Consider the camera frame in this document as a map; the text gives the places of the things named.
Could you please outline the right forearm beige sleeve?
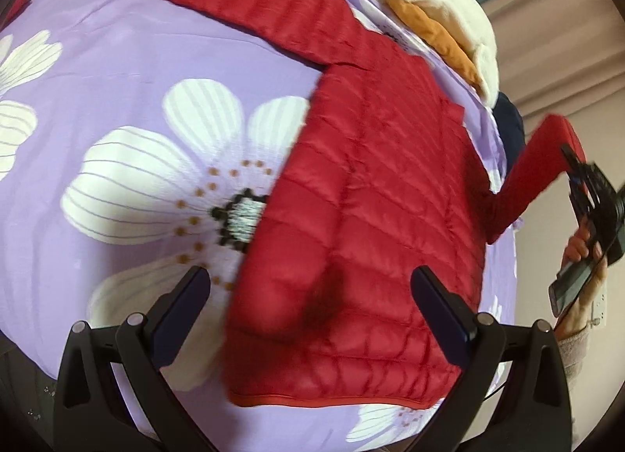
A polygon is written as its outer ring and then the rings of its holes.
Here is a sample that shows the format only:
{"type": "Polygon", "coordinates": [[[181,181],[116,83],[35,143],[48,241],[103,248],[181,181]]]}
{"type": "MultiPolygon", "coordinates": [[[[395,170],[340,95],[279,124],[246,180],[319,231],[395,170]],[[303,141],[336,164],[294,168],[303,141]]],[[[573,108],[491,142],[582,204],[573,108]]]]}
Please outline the right forearm beige sleeve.
{"type": "Polygon", "coordinates": [[[588,354],[590,331],[591,328],[587,325],[573,336],[558,341],[568,388],[573,388],[582,371],[584,360],[588,354]]]}

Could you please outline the person's right hand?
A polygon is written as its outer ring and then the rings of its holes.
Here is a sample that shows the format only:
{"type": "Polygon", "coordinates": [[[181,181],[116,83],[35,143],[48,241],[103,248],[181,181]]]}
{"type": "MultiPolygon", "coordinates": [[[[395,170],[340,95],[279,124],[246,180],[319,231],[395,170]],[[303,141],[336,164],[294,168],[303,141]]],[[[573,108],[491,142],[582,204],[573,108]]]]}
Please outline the person's right hand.
{"type": "Polygon", "coordinates": [[[589,324],[592,304],[598,298],[607,280],[608,265],[603,256],[602,247],[596,243],[593,248],[590,248],[590,237],[589,222],[584,217],[577,230],[569,238],[566,248],[564,248],[561,266],[586,260],[589,256],[594,258],[596,266],[592,278],[580,292],[568,313],[557,320],[555,336],[558,341],[564,341],[575,336],[589,324]]]}

